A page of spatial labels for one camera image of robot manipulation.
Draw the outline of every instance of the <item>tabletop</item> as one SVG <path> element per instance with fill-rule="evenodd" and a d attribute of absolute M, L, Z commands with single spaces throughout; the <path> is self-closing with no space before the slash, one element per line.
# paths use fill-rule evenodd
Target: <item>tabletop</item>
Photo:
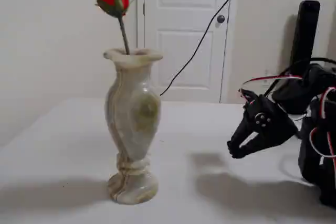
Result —
<path fill-rule="evenodd" d="M 109 199 L 116 169 L 103 100 L 73 99 L 52 109 L 0 151 L 1 224 L 335 223 L 297 165 L 291 139 L 244 159 L 226 142 L 241 105 L 163 102 L 150 148 L 159 192 L 125 206 Z"/>

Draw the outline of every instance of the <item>door frame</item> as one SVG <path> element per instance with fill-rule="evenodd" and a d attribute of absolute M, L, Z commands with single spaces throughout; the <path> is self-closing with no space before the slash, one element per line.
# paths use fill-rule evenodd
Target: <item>door frame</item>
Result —
<path fill-rule="evenodd" d="M 138 48 L 144 48 L 145 46 L 144 3 L 145 0 L 136 0 L 136 11 L 137 11 L 136 43 Z M 220 91 L 221 95 L 219 98 L 220 103 L 226 103 L 228 101 L 229 83 L 233 65 L 236 13 L 237 13 L 237 0 L 231 0 L 229 2 L 228 17 L 227 17 L 228 23 L 227 23 L 226 40 L 225 40 L 222 86 Z"/>

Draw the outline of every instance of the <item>white door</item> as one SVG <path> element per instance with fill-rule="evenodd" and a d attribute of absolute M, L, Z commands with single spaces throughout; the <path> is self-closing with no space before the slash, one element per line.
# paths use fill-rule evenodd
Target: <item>white door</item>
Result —
<path fill-rule="evenodd" d="M 145 0 L 146 47 L 163 53 L 152 80 L 162 92 L 188 61 L 211 17 L 226 0 Z M 179 75 L 163 100 L 219 102 L 225 53 L 228 5 L 215 18 L 195 58 Z"/>

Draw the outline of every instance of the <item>doorknob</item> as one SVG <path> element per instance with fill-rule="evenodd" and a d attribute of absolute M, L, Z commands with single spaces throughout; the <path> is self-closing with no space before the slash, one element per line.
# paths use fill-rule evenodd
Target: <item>doorknob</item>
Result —
<path fill-rule="evenodd" d="M 225 17 L 223 16 L 223 15 L 219 15 L 218 17 L 217 17 L 217 22 L 218 23 L 223 23 L 225 21 Z"/>

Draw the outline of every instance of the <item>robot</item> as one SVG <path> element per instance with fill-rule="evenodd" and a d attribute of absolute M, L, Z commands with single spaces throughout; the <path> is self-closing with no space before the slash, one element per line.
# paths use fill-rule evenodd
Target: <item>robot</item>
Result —
<path fill-rule="evenodd" d="M 315 63 L 309 63 L 302 76 L 286 74 L 294 65 L 279 76 L 245 82 L 276 79 L 265 94 L 240 89 L 246 99 L 243 119 L 227 146 L 232 158 L 244 158 L 296 135 L 301 139 L 298 165 L 303 178 L 320 188 L 322 204 L 336 209 L 336 74 Z M 285 82 L 269 97 L 281 79 Z M 305 113 L 299 131 L 289 114 Z M 243 145 L 252 132 L 257 135 Z"/>

